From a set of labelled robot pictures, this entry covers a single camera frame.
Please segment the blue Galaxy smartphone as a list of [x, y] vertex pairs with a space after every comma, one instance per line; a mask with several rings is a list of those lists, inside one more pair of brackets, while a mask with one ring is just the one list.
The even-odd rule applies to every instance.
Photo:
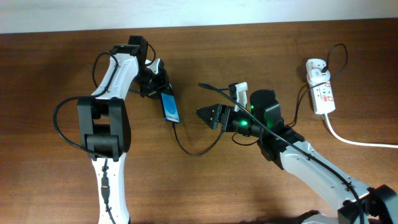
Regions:
[[162, 109], [164, 112], [164, 118], [166, 121], [179, 123], [180, 117], [178, 114], [177, 104], [175, 97], [170, 94], [162, 93], [160, 95], [160, 100], [162, 103]]

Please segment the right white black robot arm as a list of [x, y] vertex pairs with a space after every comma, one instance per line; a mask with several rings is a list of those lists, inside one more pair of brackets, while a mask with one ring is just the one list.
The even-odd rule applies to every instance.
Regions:
[[274, 91], [255, 91], [249, 101], [250, 110], [215, 104], [197, 109], [197, 115], [211, 129], [257, 137], [268, 161], [299, 178], [336, 212], [333, 218], [312, 210], [295, 223], [397, 223], [397, 194], [386, 185], [371, 187], [322, 157], [284, 124]]

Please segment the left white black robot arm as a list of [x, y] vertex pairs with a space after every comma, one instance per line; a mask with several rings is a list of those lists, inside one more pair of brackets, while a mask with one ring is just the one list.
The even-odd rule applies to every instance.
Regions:
[[147, 61], [148, 41], [132, 35], [109, 51], [109, 67], [91, 96], [78, 100], [80, 139], [96, 173], [100, 223], [130, 223], [124, 191], [124, 162], [131, 146], [125, 99], [131, 83], [141, 97], [161, 99], [174, 91], [157, 58]]

